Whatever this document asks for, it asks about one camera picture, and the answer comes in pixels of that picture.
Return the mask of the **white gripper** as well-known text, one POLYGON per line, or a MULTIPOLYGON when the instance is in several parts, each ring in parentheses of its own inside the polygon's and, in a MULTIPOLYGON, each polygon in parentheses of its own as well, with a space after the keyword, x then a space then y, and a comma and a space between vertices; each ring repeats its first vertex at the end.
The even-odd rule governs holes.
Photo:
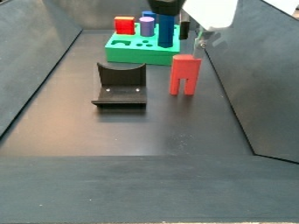
POLYGON ((180 36, 178 39, 188 38, 189 16, 206 30, 198 31, 198 36, 193 40, 192 57, 200 59, 212 31, 228 28, 232 24, 238 0, 185 0, 180 11, 180 36))

